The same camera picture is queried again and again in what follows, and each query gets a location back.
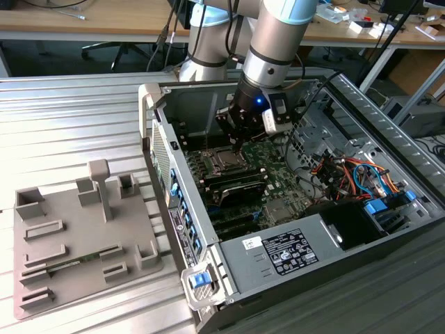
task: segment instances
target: white label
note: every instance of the white label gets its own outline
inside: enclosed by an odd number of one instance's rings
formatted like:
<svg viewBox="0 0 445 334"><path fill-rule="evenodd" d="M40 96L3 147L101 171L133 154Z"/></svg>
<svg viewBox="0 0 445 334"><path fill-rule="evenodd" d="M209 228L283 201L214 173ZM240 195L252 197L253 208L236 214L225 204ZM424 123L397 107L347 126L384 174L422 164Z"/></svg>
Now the white label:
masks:
<svg viewBox="0 0 445 334"><path fill-rule="evenodd" d="M249 250L249 249L252 249L255 247L260 247L262 245L261 237L258 236L258 237L253 237L250 239L243 240L243 245L246 250Z"/></svg>

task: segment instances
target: small white object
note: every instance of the small white object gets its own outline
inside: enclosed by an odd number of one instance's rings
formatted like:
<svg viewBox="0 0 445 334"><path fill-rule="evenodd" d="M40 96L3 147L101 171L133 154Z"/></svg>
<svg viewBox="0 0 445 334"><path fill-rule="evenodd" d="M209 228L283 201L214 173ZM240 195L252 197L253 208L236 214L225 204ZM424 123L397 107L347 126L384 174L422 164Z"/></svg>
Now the small white object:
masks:
<svg viewBox="0 0 445 334"><path fill-rule="evenodd" d="M345 8L343 8L343 7L335 6L335 7L334 7L334 12L344 14L344 13L347 12L347 10L346 10Z"/></svg>
<svg viewBox="0 0 445 334"><path fill-rule="evenodd" d="M373 36L374 38L380 38L380 36L383 34L383 36L388 36L391 33L390 30L385 29L385 31L382 31L381 29L372 28L368 34Z"/></svg>
<svg viewBox="0 0 445 334"><path fill-rule="evenodd" d="M372 27L364 28L359 24L357 24L356 22L351 22L349 25L349 29L354 31L355 33L368 33L369 31L371 31Z"/></svg>
<svg viewBox="0 0 445 334"><path fill-rule="evenodd" d="M273 135L292 129L292 122L277 124L273 117L272 109L267 109L261 114L264 123L264 129L267 134Z"/></svg>
<svg viewBox="0 0 445 334"><path fill-rule="evenodd" d="M256 236L250 239L243 240L244 248L248 251L249 249L256 248L262 246L261 237Z"/></svg>

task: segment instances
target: desk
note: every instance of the desk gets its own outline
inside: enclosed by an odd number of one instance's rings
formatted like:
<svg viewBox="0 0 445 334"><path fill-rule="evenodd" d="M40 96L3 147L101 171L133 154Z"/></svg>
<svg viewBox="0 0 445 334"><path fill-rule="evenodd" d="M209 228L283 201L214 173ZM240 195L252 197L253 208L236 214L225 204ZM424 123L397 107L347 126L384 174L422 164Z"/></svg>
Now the desk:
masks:
<svg viewBox="0 0 445 334"><path fill-rule="evenodd" d="M380 21L384 16L357 0L344 7L365 8L374 21ZM167 0L91 0L84 8L86 21L34 8L19 1L16 9L0 11L0 40L155 42L170 12ZM362 90L368 89L397 49L445 49L445 42L429 39L418 32L415 25L408 23L407 30L394 38L362 84ZM175 41L188 41L188 31L181 25L178 26ZM376 39L367 34L352 32L347 22L333 24L317 16L302 41L302 45L316 47L363 48L374 47L375 43ZM1 57L0 52L0 77L7 75Z"/></svg>

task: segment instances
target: gray plastic holder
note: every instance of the gray plastic holder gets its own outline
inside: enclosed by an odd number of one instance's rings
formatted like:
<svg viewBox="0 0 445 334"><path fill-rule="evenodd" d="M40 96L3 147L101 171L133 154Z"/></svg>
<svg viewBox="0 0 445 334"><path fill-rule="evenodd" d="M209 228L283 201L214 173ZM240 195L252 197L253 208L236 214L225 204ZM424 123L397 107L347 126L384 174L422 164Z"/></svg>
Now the gray plastic holder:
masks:
<svg viewBox="0 0 445 334"><path fill-rule="evenodd" d="M22 302L20 303L20 308L23 310L28 310L29 308L34 308L42 304L46 304L52 301L53 293L48 287L43 287L24 294L22 296Z"/></svg>
<svg viewBox="0 0 445 334"><path fill-rule="evenodd" d="M118 187L121 199L139 194L138 181L131 173L118 175Z"/></svg>
<svg viewBox="0 0 445 334"><path fill-rule="evenodd" d="M90 164L94 167L91 176L98 181L78 179L77 189L44 197L37 188L17 191L14 213L17 319L162 270L149 206L140 194L138 183L131 174L121 175L120 183L104 182L100 177L108 175L106 168L99 168L97 174L95 167L106 167L107 163L95 164ZM102 193L96 182L103 182L102 192L113 210L113 219L107 223L104 223ZM30 204L37 209L32 208L31 214L28 207L21 211L22 206Z"/></svg>
<svg viewBox="0 0 445 334"><path fill-rule="evenodd" d="M99 189L95 182L91 181L88 177L84 177L76 180L77 190L79 193L77 197L82 207L100 202Z"/></svg>
<svg viewBox="0 0 445 334"><path fill-rule="evenodd" d="M44 216L40 203L43 197L38 188L22 189L15 192L15 211L25 221L39 216Z"/></svg>
<svg viewBox="0 0 445 334"><path fill-rule="evenodd" d="M139 245L135 245L136 253L134 256L136 258L136 264L138 265L139 269L150 268L161 259L161 256L159 255L153 240L151 240L150 246L150 254L148 255L140 251Z"/></svg>

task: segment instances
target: warning label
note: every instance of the warning label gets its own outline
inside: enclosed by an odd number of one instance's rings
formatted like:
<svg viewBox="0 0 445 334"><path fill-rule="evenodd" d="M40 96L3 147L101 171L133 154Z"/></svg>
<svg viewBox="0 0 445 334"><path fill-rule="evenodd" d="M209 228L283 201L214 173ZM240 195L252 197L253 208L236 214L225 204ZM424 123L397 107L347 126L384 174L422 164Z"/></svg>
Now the warning label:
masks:
<svg viewBox="0 0 445 334"><path fill-rule="evenodd" d="M282 276L318 262L317 256L299 228L265 239L263 245L275 270Z"/></svg>

